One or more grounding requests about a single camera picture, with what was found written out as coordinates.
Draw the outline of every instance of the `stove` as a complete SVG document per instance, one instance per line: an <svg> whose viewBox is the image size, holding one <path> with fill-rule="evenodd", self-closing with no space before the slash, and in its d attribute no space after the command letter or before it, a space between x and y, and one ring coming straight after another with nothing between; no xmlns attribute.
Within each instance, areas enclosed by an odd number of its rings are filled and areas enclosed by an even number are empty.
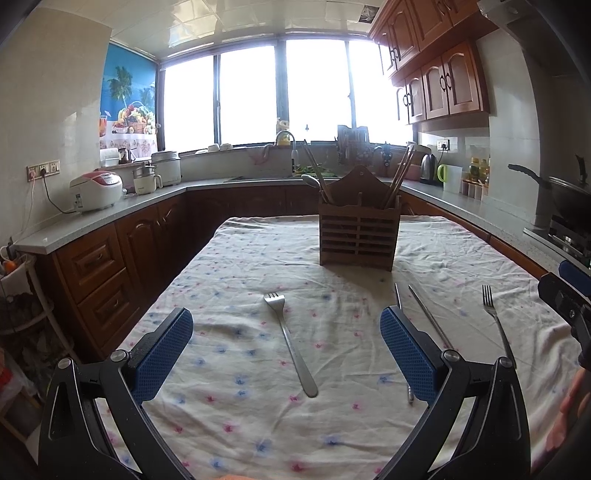
<svg viewBox="0 0 591 480"><path fill-rule="evenodd" d="M526 228L524 233L591 275L591 229L573 225L554 215L549 228Z"/></svg>

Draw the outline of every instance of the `power outlet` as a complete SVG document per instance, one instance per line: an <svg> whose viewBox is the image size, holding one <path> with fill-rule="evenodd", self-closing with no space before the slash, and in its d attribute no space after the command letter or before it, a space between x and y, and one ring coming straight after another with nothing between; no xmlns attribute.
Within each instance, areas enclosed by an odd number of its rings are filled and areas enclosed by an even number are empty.
<svg viewBox="0 0 591 480"><path fill-rule="evenodd" d="M52 161L49 163L40 163L37 165L30 165L27 167L27 181L38 180L41 178L41 171L45 169L45 176L57 175L60 172L60 161Z"/></svg>
<svg viewBox="0 0 591 480"><path fill-rule="evenodd" d="M449 139L437 140L437 151L449 151Z"/></svg>

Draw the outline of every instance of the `screw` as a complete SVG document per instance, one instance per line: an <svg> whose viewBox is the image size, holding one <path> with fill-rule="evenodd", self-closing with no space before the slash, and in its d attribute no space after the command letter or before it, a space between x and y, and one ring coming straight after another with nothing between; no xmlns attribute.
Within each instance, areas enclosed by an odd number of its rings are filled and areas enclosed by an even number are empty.
<svg viewBox="0 0 591 480"><path fill-rule="evenodd" d="M70 360L69 358L62 358L58 362L57 366L58 366L58 368L64 369L64 368L68 368L71 363L72 363L72 360Z"/></svg>
<svg viewBox="0 0 591 480"><path fill-rule="evenodd" d="M125 350L115 350L111 354L111 360L114 362L121 362L127 356L127 352Z"/></svg>
<svg viewBox="0 0 591 480"><path fill-rule="evenodd" d="M448 362L457 362L461 357L455 350L445 350L445 352L443 352L443 358Z"/></svg>
<svg viewBox="0 0 591 480"><path fill-rule="evenodd" d="M511 368L513 366L513 362L505 356L499 358L499 363L505 368Z"/></svg>

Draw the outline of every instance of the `wok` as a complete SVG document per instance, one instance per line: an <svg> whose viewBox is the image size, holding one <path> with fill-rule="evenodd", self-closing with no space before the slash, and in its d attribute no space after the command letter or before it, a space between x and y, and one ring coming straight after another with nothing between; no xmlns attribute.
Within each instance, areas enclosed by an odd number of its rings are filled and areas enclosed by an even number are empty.
<svg viewBox="0 0 591 480"><path fill-rule="evenodd" d="M529 168L521 165L508 165L510 170L520 171L533 178L540 187L550 190L552 201L562 218L577 226L589 228L591 223L591 190L587 184L584 159L577 155L580 169L579 185L574 185L556 177L543 179Z"/></svg>

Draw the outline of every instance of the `countertop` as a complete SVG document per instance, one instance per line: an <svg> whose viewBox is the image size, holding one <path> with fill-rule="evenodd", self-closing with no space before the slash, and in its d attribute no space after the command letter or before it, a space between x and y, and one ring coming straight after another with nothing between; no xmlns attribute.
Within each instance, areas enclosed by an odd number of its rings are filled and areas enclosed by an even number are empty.
<svg viewBox="0 0 591 480"><path fill-rule="evenodd" d="M390 183L391 179L381 179ZM21 252L47 255L75 239L130 213L189 190L211 190L240 187L288 186L301 184L300 179L262 179L228 181L228 179L196 180L158 189L148 195L127 195L114 206L88 213L63 215L58 222L15 243ZM402 191L417 196L458 217L471 222L530 257L549 271L556 271L559 260L532 244L523 233L530 224L485 202L444 192L440 187L405 180Z"/></svg>

